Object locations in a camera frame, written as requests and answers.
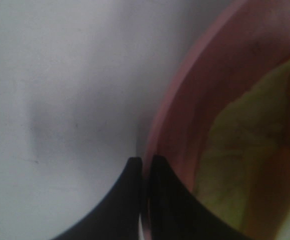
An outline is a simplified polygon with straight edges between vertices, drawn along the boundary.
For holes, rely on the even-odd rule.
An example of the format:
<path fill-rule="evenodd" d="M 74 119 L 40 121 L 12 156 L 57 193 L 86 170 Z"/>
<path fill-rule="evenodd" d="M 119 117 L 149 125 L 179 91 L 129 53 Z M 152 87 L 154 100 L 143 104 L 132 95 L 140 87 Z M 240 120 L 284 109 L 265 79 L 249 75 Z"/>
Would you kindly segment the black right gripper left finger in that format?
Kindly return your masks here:
<path fill-rule="evenodd" d="M 137 240 L 142 187 L 142 160 L 131 157 L 103 200 L 56 240 Z"/>

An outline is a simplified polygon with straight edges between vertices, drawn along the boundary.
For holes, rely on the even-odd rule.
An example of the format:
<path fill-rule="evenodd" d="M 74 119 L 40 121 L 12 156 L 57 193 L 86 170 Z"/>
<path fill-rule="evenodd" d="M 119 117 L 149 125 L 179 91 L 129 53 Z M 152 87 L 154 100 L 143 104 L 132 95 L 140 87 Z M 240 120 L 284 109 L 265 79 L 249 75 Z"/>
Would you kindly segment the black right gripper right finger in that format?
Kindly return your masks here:
<path fill-rule="evenodd" d="M 247 239 L 198 202 L 159 155 L 150 170 L 149 218 L 154 240 Z"/>

